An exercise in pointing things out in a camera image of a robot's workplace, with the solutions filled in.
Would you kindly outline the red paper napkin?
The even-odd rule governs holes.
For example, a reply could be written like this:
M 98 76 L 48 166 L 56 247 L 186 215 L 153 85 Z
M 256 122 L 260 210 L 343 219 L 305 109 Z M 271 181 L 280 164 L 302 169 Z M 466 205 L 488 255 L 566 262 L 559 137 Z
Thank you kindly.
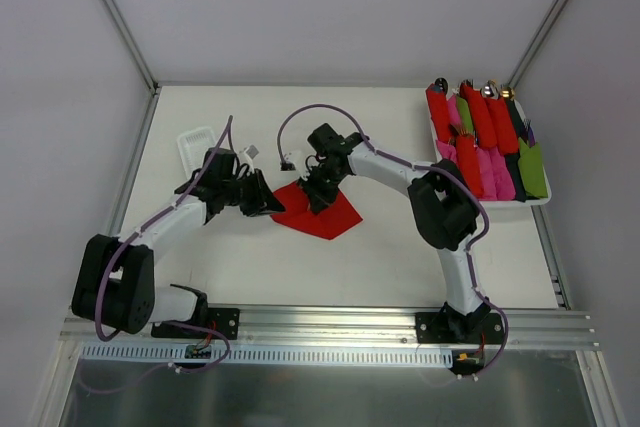
M 317 214 L 312 212 L 309 199 L 295 182 L 277 189 L 274 195 L 285 211 L 272 214 L 272 220 L 307 235 L 333 240 L 362 222 L 342 192 L 338 193 L 335 203 Z

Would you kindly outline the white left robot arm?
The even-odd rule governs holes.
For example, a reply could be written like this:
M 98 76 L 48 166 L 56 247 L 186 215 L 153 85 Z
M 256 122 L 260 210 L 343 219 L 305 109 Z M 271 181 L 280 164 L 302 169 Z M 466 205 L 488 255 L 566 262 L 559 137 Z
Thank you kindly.
M 227 207 L 246 217 L 284 212 L 261 170 L 226 148 L 210 148 L 201 167 L 141 225 L 87 242 L 71 300 L 72 313 L 93 322 L 100 340 L 136 334 L 149 324 L 197 337 L 211 326 L 208 299 L 195 288 L 157 286 L 156 264 Z M 112 334 L 104 330 L 111 328 Z

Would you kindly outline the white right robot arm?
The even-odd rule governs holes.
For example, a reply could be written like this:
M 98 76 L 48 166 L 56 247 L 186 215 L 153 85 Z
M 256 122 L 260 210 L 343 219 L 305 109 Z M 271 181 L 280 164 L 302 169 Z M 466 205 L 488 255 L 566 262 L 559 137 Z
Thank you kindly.
M 459 342 L 480 335 L 491 307 L 479 292 L 469 248 L 482 214 L 455 163 L 416 163 L 375 147 L 365 136 L 338 134 L 329 124 L 308 137 L 319 162 L 299 185 L 319 214 L 336 203 L 340 183 L 348 176 L 376 181 L 405 195 L 418 233 L 435 248 L 447 288 L 440 319 L 433 326 Z

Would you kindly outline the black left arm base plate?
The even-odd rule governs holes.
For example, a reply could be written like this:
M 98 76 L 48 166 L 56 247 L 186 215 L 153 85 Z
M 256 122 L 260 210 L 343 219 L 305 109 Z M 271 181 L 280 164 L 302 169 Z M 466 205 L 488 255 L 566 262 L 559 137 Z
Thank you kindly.
M 198 327 L 198 330 L 178 327 L 172 322 L 163 322 L 151 327 L 151 336 L 159 339 L 205 339 L 209 333 L 201 328 L 215 330 L 228 340 L 236 340 L 240 326 L 240 310 L 237 308 L 209 307 L 204 305 L 184 324 Z

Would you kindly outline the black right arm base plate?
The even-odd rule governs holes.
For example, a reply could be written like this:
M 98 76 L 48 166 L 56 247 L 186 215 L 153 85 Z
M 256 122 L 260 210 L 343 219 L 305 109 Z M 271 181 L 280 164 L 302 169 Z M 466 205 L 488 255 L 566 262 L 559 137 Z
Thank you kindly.
M 502 318 L 489 313 L 470 332 L 456 334 L 448 326 L 444 313 L 417 312 L 414 315 L 415 333 L 419 344 L 481 344 L 499 345 L 505 337 Z

